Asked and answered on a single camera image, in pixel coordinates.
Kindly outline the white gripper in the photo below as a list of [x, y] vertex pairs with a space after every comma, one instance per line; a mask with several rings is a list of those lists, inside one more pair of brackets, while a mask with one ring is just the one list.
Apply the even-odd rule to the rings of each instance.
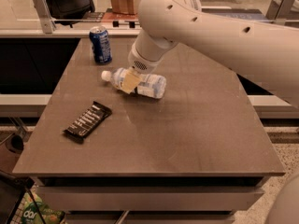
[[128, 55], [129, 68], [124, 76], [121, 89], [131, 93], [141, 82], [141, 74], [150, 74], [161, 63], [161, 59], [150, 61], [143, 58], [137, 51], [136, 44], [133, 44]]

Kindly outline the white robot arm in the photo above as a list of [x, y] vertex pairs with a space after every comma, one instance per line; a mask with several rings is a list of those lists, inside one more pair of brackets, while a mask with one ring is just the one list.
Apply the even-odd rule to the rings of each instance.
[[[128, 56], [126, 85], [133, 88], [135, 76], [152, 73], [163, 56], [181, 43], [298, 106], [297, 30], [208, 14], [199, 4], [199, 0], [141, 0], [141, 30]], [[268, 161], [276, 152], [267, 134], [254, 133], [253, 122], [235, 103], [202, 90], [223, 80], [219, 73], [179, 76], [179, 83], [186, 88], [183, 98], [192, 106], [187, 135], [204, 160], [223, 171]]]

